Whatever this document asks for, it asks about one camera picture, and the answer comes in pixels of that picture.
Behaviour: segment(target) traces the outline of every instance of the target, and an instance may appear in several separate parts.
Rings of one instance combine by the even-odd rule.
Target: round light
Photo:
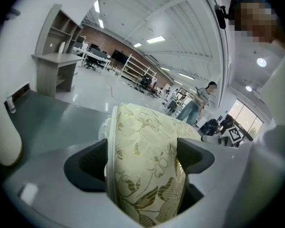
[[[258,58],[256,63],[260,66],[260,67],[266,67],[267,63],[265,61],[265,59],[263,58]]]
[[[250,86],[246,86],[246,90],[252,91],[252,88]]]

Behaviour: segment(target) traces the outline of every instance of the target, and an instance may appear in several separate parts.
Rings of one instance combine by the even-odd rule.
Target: brick wall
[[[138,54],[130,47],[114,39],[113,37],[89,26],[84,26],[81,36],[85,36],[85,43],[88,44],[93,43],[99,46],[101,51],[107,52],[107,54],[110,56],[113,54],[115,50],[118,50],[127,56],[129,54],[132,54],[133,57],[135,57],[137,60],[145,64],[147,67],[150,67],[152,71],[157,73],[155,76],[157,78],[157,87],[159,88],[164,87],[166,83],[168,83],[169,85],[173,84],[162,72],[160,72],[155,66],[149,63],[148,60],[146,60],[144,57],[142,57],[140,54]],[[121,65],[120,63],[117,66],[118,69],[121,69],[122,67],[123,65]],[[137,73],[132,71],[131,69],[128,70],[130,73],[137,75]]]

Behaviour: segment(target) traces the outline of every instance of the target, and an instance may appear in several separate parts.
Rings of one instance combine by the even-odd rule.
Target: jeans
[[[181,111],[181,113],[177,116],[176,119],[184,120],[186,117],[187,123],[191,126],[195,123],[196,119],[199,117],[200,107],[197,106],[193,101],[190,101],[185,108]]]

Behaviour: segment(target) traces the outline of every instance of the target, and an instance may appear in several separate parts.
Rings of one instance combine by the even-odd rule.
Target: desk
[[[75,51],[80,51],[80,52],[83,53],[83,55],[82,55],[83,63],[85,63],[85,60],[86,60],[86,57],[87,57],[87,56],[93,57],[93,58],[95,58],[95,59],[97,59],[97,60],[100,60],[100,61],[105,62],[105,66],[104,66],[104,68],[103,68],[103,71],[101,72],[101,75],[103,75],[104,71],[107,69],[108,65],[109,65],[110,62],[111,62],[111,60],[109,60],[109,59],[105,59],[105,58],[99,57],[99,56],[93,54],[92,52],[89,52],[89,51],[86,51],[86,50],[83,50],[83,49],[79,49],[79,48],[74,47],[73,50],[75,50]]]

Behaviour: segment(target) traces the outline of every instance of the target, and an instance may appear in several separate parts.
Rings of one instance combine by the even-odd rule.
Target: shelving unit
[[[123,69],[121,70],[120,75],[134,81],[131,77],[129,77],[129,75],[136,78],[149,75],[151,78],[154,78],[156,72],[151,70],[150,67],[147,67],[145,64],[134,58],[132,54],[130,54],[125,65],[123,66]]]
[[[55,97],[56,87],[71,91],[74,87],[74,71],[81,57],[72,54],[82,27],[73,21],[62,9],[54,4],[41,29],[35,54],[37,60],[37,91]],[[59,54],[61,43],[65,43]]]

